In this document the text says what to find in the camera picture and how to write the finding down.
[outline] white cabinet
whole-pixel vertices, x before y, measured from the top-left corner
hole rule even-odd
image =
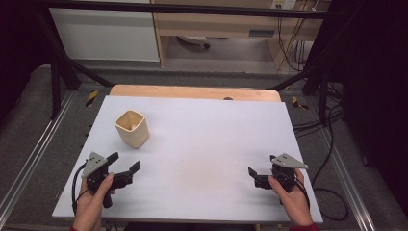
[[[149,0],[116,2],[149,3]],[[50,11],[65,52],[71,59],[159,61],[152,13],[71,9]]]

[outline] white tabletop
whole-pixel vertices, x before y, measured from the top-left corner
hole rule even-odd
[[[146,118],[150,137],[139,149],[123,143],[115,129],[127,110]],[[103,218],[126,221],[288,221],[278,196],[255,188],[247,169],[270,174],[269,155],[284,152],[302,161],[284,103],[106,96],[54,218],[74,217],[73,175],[92,151],[104,157],[118,152],[109,168],[114,173],[140,161],[133,184],[116,190],[114,205],[103,210]],[[309,177],[302,172],[312,218],[322,222]]]

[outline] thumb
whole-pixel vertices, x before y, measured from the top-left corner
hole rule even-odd
[[[98,191],[96,192],[95,196],[93,199],[98,200],[98,201],[103,201],[103,198],[105,197],[106,192],[109,190],[109,188],[112,185],[112,182],[114,181],[114,174],[111,172],[105,179],[102,181],[101,185],[99,186]]]
[[[282,185],[277,181],[273,176],[268,176],[268,181],[270,183],[270,186],[273,188],[273,190],[279,195],[279,197],[282,199],[283,197],[287,197],[288,193],[283,189]]]

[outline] person's hand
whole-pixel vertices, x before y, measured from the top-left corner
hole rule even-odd
[[[299,169],[295,169],[297,180],[304,184],[304,176]],[[295,185],[291,192],[286,192],[281,184],[272,176],[268,177],[269,183],[273,190],[279,195],[285,211],[289,216],[289,219],[295,226],[308,226],[313,224],[312,217],[310,215],[307,200],[300,188]]]
[[[86,179],[82,181],[78,207],[72,227],[77,231],[96,231],[101,227],[102,204],[105,193],[111,187],[114,175],[110,173],[99,186],[98,191],[92,195],[88,190]]]

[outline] red sleeve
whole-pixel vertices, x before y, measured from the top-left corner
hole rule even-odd
[[[291,227],[289,231],[319,231],[318,226],[313,223],[309,226],[296,226],[296,227]]]

